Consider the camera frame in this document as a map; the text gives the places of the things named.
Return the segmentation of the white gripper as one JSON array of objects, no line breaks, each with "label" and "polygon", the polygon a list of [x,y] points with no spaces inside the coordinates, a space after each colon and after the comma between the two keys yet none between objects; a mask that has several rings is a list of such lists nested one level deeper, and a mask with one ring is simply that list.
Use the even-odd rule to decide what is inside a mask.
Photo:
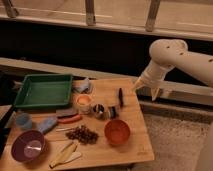
[{"label": "white gripper", "polygon": [[141,76],[137,79],[137,81],[134,83],[132,90],[136,91],[142,87],[149,87],[151,89],[152,101],[155,101],[160,90],[159,86],[161,82],[161,78],[158,78],[153,74],[143,72]]}]

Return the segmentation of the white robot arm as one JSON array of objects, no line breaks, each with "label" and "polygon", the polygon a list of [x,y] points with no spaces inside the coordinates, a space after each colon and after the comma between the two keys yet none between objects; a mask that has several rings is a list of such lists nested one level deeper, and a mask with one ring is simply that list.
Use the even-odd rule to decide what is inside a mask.
[{"label": "white robot arm", "polygon": [[[213,56],[191,52],[181,39],[159,39],[149,47],[150,63],[134,83],[134,90],[151,89],[152,100],[157,98],[165,76],[178,68],[213,88]],[[195,171],[213,171],[213,121],[209,127]]]}]

